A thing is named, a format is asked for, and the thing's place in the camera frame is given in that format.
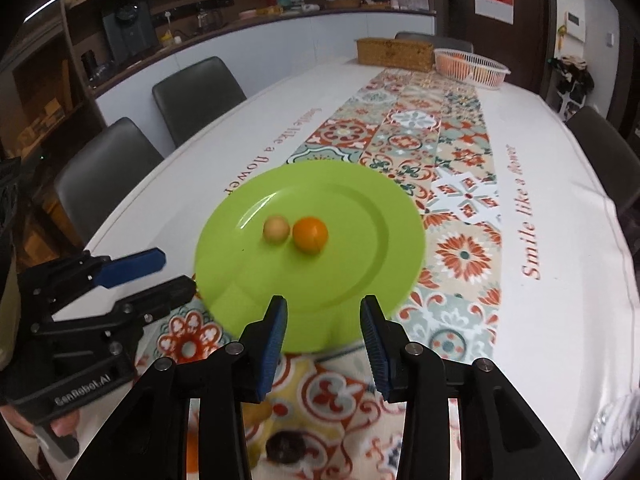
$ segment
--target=white tablecloth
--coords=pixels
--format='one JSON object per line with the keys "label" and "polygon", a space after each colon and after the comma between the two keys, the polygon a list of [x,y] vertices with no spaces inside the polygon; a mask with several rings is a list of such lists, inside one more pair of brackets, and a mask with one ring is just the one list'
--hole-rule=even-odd
{"label": "white tablecloth", "polygon": [[[114,291],[94,290],[58,319],[103,314],[117,298],[191,275],[198,236],[215,206],[241,182],[283,164],[380,70],[354,62],[319,66],[204,128],[130,193],[88,245],[113,258],[158,246],[167,254],[165,269]],[[478,97],[502,214],[493,359],[580,472],[594,415],[639,381],[632,262],[613,204],[544,102],[508,84],[479,89]],[[265,152],[268,146],[273,151]],[[82,410],[81,449],[125,392]],[[72,462],[52,466],[64,478]]]}

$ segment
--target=green plate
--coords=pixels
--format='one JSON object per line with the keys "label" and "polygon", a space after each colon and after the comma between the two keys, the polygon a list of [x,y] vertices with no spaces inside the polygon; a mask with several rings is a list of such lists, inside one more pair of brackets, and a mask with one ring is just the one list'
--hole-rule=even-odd
{"label": "green plate", "polygon": [[[309,256],[291,236],[262,238],[267,217],[293,224],[321,219],[329,231]],[[387,177],[336,160],[299,162],[252,178],[214,211],[196,249],[200,295],[239,336],[274,294],[287,300],[285,352],[316,352],[362,338],[360,300],[375,294],[386,315],[409,296],[424,256],[424,229],[412,200]]]}

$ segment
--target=patterned table runner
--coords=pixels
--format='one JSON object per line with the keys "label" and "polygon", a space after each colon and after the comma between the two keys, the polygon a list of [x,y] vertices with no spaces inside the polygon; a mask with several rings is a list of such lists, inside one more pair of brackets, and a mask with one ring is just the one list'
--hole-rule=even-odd
{"label": "patterned table runner", "polygon": [[[447,359],[491,357],[500,305],[500,209],[492,149],[475,89],[435,72],[383,70],[326,120],[287,163],[331,158],[393,179],[420,212],[424,266],[396,315],[409,339]],[[199,298],[172,314],[138,363],[207,357],[232,337]],[[393,480],[404,407],[382,401],[362,345],[339,354],[286,356],[268,395],[271,416],[247,431],[255,479]],[[197,403],[188,470],[197,473]],[[450,403],[452,476],[460,462],[458,413]],[[277,431],[301,431],[306,455],[273,466],[264,444]]]}

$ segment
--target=dark door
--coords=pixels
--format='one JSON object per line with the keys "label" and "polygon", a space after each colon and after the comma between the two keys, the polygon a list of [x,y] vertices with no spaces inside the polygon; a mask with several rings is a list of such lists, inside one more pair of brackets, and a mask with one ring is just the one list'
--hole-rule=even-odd
{"label": "dark door", "polygon": [[495,59],[511,70],[508,82],[538,93],[545,69],[548,1],[514,0],[510,25],[477,15],[475,0],[448,0],[448,23],[443,24],[442,32],[470,41],[476,54]]}

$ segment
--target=chair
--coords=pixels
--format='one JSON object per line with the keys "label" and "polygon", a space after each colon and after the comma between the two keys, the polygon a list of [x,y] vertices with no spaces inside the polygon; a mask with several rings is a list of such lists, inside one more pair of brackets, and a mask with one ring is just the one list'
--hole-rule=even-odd
{"label": "chair", "polygon": [[128,117],[117,120],[74,155],[56,177],[54,188],[85,244],[160,162],[162,155]]}
{"label": "chair", "polygon": [[578,110],[566,126],[616,205],[618,216],[622,215],[640,197],[640,158],[618,131],[590,106]]}
{"label": "chair", "polygon": [[219,57],[210,57],[157,83],[154,99],[175,145],[246,100]]}
{"label": "chair", "polygon": [[454,48],[455,50],[462,50],[464,52],[474,52],[473,44],[468,41],[432,36],[431,34],[423,34],[421,32],[398,32],[396,34],[396,40],[427,41],[431,43],[434,48]]}

